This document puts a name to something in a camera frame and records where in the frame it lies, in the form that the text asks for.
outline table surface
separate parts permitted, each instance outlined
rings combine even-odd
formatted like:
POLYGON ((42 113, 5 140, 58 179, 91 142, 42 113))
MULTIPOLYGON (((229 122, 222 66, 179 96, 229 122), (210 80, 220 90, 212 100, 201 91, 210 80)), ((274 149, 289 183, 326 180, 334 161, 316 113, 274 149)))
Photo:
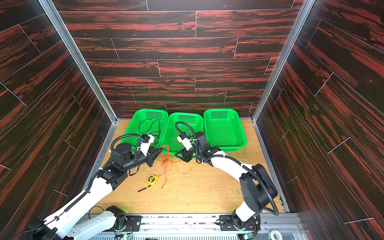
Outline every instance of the table surface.
MULTIPOLYGON (((124 134, 130 121, 120 121, 113 139, 124 134)), ((228 155, 248 164, 261 164, 269 174, 264 155, 257 139, 252 121, 242 119, 247 137, 247 146, 228 155)), ((103 164, 110 153, 104 157, 103 164)), ((116 205, 127 213, 231 213, 243 202, 240 184, 226 172, 208 164, 197 164, 195 159, 189 163, 180 161, 162 174, 157 183, 147 187, 146 178, 150 174, 159 176, 164 172, 161 161, 155 160, 153 167, 146 164, 138 173, 128 178, 112 193, 101 199, 96 206, 103 209, 116 205)), ((278 197, 274 199, 279 212, 283 212, 278 197)), ((93 208, 91 213, 100 213, 93 208)))

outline tape roll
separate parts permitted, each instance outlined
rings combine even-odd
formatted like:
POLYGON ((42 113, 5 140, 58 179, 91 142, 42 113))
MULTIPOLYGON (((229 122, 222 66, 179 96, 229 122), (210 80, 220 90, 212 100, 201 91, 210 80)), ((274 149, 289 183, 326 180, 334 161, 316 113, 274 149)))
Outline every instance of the tape roll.
POLYGON ((272 230, 268 233, 269 240, 283 240, 283 236, 278 230, 272 230))

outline empty green basket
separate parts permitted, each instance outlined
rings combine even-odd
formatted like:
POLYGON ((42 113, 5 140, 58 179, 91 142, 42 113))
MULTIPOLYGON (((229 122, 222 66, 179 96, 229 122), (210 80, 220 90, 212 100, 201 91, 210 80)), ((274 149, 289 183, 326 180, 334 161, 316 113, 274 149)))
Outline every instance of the empty green basket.
MULTIPOLYGON (((158 147, 160 146, 161 135, 163 134, 167 119, 168 113, 164 110, 146 108, 137 110, 124 134, 136 133, 143 135, 152 133, 155 140, 151 143, 151 146, 158 147)), ((126 137, 121 142, 130 143, 134 147, 137 146, 137 137, 126 137)))
POLYGON ((208 109, 204 112, 205 135, 212 147, 236 151, 247 145, 239 114, 229 108, 208 109))
MULTIPOLYGON (((195 132, 203 131, 203 117, 199 114, 194 113, 172 113, 169 115, 164 133, 161 137, 160 146, 169 145, 169 153, 176 154, 178 151, 184 148, 183 144, 180 143, 176 138, 180 133, 175 128, 175 123, 178 121, 189 124, 195 132)), ((183 124, 178 125, 179 129, 189 135, 192 132, 183 124)))

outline wood plank wall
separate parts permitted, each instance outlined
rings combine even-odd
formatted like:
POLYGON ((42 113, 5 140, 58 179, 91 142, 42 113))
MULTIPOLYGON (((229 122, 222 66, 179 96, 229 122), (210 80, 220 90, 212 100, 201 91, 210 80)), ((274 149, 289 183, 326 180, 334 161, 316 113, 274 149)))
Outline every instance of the wood plank wall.
POLYGON ((251 116, 302 0, 53 0, 120 118, 251 116))
POLYGON ((2 1, 0 19, 0 239, 12 239, 80 193, 111 122, 37 0, 2 1))
POLYGON ((384 239, 382 1, 317 0, 257 120, 312 239, 384 239))

